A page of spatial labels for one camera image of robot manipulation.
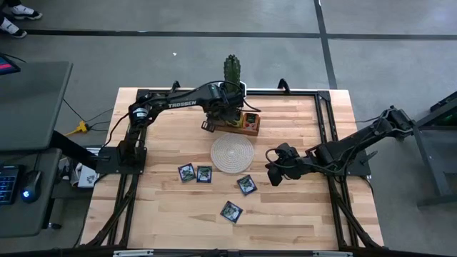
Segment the brown wooden compartment tray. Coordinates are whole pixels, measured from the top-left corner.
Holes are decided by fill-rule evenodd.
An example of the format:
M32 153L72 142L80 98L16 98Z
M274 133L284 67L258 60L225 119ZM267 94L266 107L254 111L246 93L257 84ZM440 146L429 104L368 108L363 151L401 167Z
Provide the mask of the brown wooden compartment tray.
M242 113L244 115L245 113L251 113L251 112L245 112L245 111L237 111L236 114ZM214 132L214 131L223 131L227 133L238 133L238 134L243 134L247 136L258 136L259 130L260 130L260 122L261 122L261 117L259 120L259 125L258 125L258 130L257 131L250 131L241 128L234 128L231 126L226 125L227 121L224 120L215 120L211 119L208 117L205 121L203 121L201 128L203 130L209 131L209 132Z

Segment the white and black shoe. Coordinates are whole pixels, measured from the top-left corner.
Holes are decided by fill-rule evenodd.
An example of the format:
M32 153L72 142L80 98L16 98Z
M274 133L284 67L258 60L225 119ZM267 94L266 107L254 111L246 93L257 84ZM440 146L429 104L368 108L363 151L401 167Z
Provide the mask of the white and black shoe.
M16 20L38 20L43 16L42 13L24 6L23 4L15 4L10 6L9 9Z
M26 31L20 29L5 17L0 19L0 30L18 39L22 39L27 36Z

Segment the grey standing desk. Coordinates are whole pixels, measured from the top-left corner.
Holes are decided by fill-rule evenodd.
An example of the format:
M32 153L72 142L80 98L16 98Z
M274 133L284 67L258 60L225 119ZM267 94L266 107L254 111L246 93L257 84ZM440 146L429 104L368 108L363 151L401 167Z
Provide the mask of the grey standing desk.
M24 202L19 189L13 204L0 201L0 238L36 236L47 228L62 156L96 167L93 153L55 129L72 67L66 61L25 63L17 73L0 75L0 183L10 166L20 168L21 178L41 174L35 202Z

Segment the grey metal stand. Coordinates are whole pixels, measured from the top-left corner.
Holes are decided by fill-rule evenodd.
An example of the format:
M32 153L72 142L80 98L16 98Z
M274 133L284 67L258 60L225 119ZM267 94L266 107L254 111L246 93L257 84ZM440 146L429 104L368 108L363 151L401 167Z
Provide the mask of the grey metal stand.
M457 91L432 105L422 119L411 120L413 136L426 169L432 175L435 196L417 203L419 207L457 203Z

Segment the orange peach tea bag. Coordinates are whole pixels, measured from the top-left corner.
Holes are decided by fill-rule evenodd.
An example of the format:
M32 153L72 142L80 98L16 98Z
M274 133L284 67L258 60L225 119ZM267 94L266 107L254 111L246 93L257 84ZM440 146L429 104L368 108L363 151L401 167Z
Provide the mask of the orange peach tea bag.
M255 113L245 113L243 115L242 128L250 131L257 131L260 117Z

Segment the green cactus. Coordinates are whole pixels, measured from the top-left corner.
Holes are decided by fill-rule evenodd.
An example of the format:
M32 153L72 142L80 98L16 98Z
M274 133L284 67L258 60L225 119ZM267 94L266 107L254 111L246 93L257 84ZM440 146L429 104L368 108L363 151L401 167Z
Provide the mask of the green cactus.
M227 93L239 91L240 75L240 61L234 54L231 54L224 61L224 86Z

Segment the black computer mouse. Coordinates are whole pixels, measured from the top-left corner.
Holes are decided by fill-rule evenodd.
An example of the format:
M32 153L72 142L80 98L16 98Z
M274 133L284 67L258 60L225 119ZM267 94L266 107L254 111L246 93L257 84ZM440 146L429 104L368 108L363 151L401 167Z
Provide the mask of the black computer mouse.
M41 195L42 172L33 170L24 175L21 182L20 194L24 203L33 203Z

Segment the white printed box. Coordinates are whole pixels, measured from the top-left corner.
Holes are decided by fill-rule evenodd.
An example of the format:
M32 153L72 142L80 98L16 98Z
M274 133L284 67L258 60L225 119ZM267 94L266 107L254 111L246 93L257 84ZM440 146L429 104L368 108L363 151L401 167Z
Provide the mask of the white printed box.
M99 174L95 170L82 166L77 186L79 188L93 188L98 179Z

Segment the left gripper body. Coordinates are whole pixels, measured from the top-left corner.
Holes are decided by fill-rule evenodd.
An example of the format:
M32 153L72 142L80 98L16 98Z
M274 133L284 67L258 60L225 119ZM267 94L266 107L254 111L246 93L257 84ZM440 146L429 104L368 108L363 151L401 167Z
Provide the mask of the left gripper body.
M206 119L208 117L224 121L232 119L237 111L241 111L243 100L243 94L229 94L228 96L222 96L220 99L209 101L208 104L203 106Z

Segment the silver metal bracket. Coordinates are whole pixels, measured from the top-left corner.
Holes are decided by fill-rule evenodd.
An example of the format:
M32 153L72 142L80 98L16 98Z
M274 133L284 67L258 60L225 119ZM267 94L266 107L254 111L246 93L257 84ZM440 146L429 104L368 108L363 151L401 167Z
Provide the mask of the silver metal bracket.
M353 257L351 252L344 251L314 251L313 257Z
M152 249L114 251L112 257L154 257Z

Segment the lit computer screen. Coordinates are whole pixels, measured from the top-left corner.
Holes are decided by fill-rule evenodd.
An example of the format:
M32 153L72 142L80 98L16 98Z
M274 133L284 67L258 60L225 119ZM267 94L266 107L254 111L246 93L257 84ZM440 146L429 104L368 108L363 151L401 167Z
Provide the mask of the lit computer screen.
M5 55L0 54L0 76L18 73L21 68Z

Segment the blue blackcurrant tea bag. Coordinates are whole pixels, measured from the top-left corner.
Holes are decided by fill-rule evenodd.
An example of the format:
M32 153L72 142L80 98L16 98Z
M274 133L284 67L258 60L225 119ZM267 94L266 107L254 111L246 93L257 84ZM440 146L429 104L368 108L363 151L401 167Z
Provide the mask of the blue blackcurrant tea bag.
M211 166L198 166L196 180L198 183L211 183L212 167Z
M242 213L242 208L238 207L230 201L227 201L222 208L220 215L232 223L237 223Z
M196 178L196 173L192 163L188 163L184 166L179 166L178 172L183 183L194 180Z
M237 181L237 184L244 196L247 196L257 190L256 184L250 175L246 175L243 178L240 178Z

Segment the black backlit keyboard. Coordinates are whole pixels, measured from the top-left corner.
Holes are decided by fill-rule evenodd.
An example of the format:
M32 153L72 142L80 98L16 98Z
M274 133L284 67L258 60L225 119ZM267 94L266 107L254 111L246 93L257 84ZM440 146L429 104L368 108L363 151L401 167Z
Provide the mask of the black backlit keyboard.
M20 172L18 165L0 167L0 205L14 203Z

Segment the yellow power plug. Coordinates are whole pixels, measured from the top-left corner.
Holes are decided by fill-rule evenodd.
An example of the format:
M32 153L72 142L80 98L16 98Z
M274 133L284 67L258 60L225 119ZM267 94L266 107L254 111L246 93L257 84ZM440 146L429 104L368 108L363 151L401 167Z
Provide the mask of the yellow power plug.
M79 125L71 132L65 134L65 136L71 136L77 133L87 133L89 131L89 126L85 121L80 121Z

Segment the green yellow lemon tea bag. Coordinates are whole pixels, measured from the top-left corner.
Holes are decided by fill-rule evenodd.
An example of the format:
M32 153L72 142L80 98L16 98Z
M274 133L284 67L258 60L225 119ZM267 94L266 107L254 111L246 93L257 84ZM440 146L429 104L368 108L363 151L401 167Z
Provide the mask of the green yellow lemon tea bag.
M243 115L242 115L242 113L239 113L239 114L236 114L235 116L233 116L232 119L229 119L226 122L226 125L234 127L234 128L241 128L242 122L243 122Z

